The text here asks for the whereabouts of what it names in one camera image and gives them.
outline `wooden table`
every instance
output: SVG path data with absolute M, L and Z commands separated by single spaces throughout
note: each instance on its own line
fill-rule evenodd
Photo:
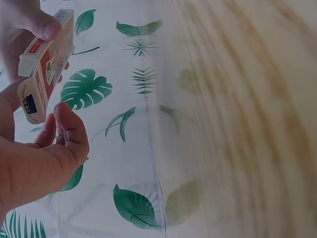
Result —
M 156 4 L 167 238 L 317 237 L 317 1 Z

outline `monstera leaf print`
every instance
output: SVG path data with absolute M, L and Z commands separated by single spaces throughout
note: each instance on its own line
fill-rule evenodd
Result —
M 38 223 L 37 220 L 28 230 L 27 217 L 24 218 L 24 228 L 21 227 L 20 215 L 17 217 L 15 210 L 11 214 L 9 221 L 4 220 L 2 229 L 0 230 L 0 238 L 46 238 L 43 222 Z
M 94 24 L 94 12 L 96 9 L 88 10 L 82 13 L 76 20 L 75 23 L 75 33 L 78 36 L 80 33 L 87 31 Z
M 101 102 L 112 92 L 112 85 L 103 76 L 95 78 L 92 69 L 83 69 L 71 76 L 60 94 L 61 102 L 66 102 L 73 110 L 89 107 Z
M 116 29 L 122 34 L 131 36 L 149 36 L 162 26 L 162 20 L 151 22 L 144 26 L 131 26 L 117 21 Z
M 153 206 L 145 196 L 120 189 L 116 184 L 113 199 L 119 214 L 127 221 L 142 229 L 161 230 L 161 226 L 155 220 Z

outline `fingernail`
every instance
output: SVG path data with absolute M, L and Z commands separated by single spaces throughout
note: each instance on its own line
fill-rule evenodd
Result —
M 51 21 L 45 26 L 42 34 L 46 39 L 49 39 L 58 29 L 59 23 Z

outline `palm leaf print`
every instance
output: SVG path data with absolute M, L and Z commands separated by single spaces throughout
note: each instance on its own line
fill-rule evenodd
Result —
M 156 79 L 155 70 L 152 67 L 145 70 L 138 68 L 133 69 L 135 71 L 132 71 L 132 80 L 135 84 L 132 85 L 136 87 L 135 90 L 138 91 L 138 94 L 144 95 L 142 98 L 148 98 L 147 95 L 153 93 L 154 85 L 156 84 L 156 82 L 153 81 Z

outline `finger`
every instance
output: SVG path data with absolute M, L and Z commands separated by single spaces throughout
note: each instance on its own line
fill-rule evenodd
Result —
M 69 69 L 69 62 L 67 62 L 67 64 L 65 65 L 65 70 L 68 70 Z
M 54 114 L 49 114 L 46 122 L 42 127 L 42 131 L 35 139 L 35 144 L 38 144 L 40 148 L 51 145 L 55 139 L 56 124 Z
M 57 83 L 60 83 L 62 80 L 63 80 L 63 76 L 59 77 L 59 79 L 58 79 L 58 82 L 57 82 Z
M 17 96 L 17 87 L 22 80 L 18 80 L 10 84 L 2 92 L 0 92 L 0 136 L 14 141 L 14 118 L 13 113 L 20 106 L 20 101 Z
M 20 106 L 20 100 L 17 95 L 17 88 L 25 78 L 18 79 L 14 83 L 7 86 L 2 92 L 0 92 L 0 105 L 7 104 L 9 111 L 2 111 L 4 113 L 15 112 Z
M 57 133 L 58 133 L 56 144 L 65 145 L 65 133 L 64 133 L 64 130 L 60 127 L 60 125 L 56 125 L 56 126 L 57 126 Z
M 54 108 L 56 123 L 64 131 L 65 147 L 72 153 L 78 165 L 86 161 L 89 144 L 83 121 L 66 103 Z
M 19 13 L 20 17 L 15 22 L 16 27 L 30 31 L 44 41 L 53 40 L 61 31 L 61 24 L 40 9 L 21 7 Z

